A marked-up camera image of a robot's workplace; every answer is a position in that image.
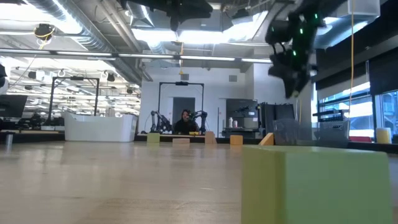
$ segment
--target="window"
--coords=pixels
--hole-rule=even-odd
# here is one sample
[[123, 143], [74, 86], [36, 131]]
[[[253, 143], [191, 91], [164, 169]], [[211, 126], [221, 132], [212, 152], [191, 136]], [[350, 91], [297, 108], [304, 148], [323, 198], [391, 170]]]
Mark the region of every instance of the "window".
[[[369, 90], [369, 82], [353, 88], [351, 114], [345, 113], [347, 118], [351, 117], [350, 136], [374, 137], [373, 103]], [[350, 90], [345, 90], [321, 100], [320, 111], [348, 110], [349, 92]]]
[[398, 134], [398, 91], [381, 95], [382, 125], [390, 128], [391, 134]]

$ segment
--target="monitor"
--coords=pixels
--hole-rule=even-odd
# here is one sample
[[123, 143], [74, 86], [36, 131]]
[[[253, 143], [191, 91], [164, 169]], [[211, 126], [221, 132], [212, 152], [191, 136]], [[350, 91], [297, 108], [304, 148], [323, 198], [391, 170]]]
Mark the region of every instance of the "monitor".
[[21, 118], [26, 100], [25, 95], [0, 95], [0, 117]]

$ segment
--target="wooden block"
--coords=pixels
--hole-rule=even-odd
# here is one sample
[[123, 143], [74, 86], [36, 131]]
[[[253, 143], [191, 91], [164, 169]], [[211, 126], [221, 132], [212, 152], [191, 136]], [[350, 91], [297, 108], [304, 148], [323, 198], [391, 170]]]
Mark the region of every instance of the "wooden block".
[[173, 144], [189, 144], [190, 139], [174, 138]]
[[259, 146], [273, 146], [274, 143], [274, 133], [268, 133], [259, 143]]
[[207, 131], [205, 134], [205, 144], [217, 144], [216, 136], [213, 131]]
[[151, 142], [151, 143], [160, 142], [160, 134], [159, 133], [148, 133], [147, 142]]
[[229, 143], [235, 146], [243, 145], [243, 136], [230, 136]]
[[242, 224], [392, 223], [385, 153], [244, 146], [242, 154]]

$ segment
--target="wall vent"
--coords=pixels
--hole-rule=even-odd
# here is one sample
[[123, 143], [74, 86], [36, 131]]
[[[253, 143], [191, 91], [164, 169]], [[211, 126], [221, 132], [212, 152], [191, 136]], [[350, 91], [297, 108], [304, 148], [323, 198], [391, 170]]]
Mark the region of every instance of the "wall vent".
[[229, 76], [229, 82], [238, 82], [238, 76], [237, 75], [230, 75]]
[[189, 81], [189, 74], [182, 74], [181, 81]]

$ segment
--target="small wooden block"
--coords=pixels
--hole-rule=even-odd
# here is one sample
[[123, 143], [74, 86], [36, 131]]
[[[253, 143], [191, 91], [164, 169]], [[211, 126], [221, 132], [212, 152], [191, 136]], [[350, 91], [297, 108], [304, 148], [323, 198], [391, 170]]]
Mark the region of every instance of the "small wooden block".
[[273, 146], [274, 143], [274, 133], [268, 133], [260, 142], [259, 146]]
[[217, 144], [216, 136], [213, 131], [207, 131], [205, 134], [205, 144]]
[[181, 138], [174, 138], [173, 144], [189, 144], [190, 139], [181, 139]]
[[160, 134], [159, 133], [148, 133], [147, 142], [151, 142], [151, 143], [160, 142]]
[[229, 143], [235, 146], [243, 145], [243, 136], [230, 136]]

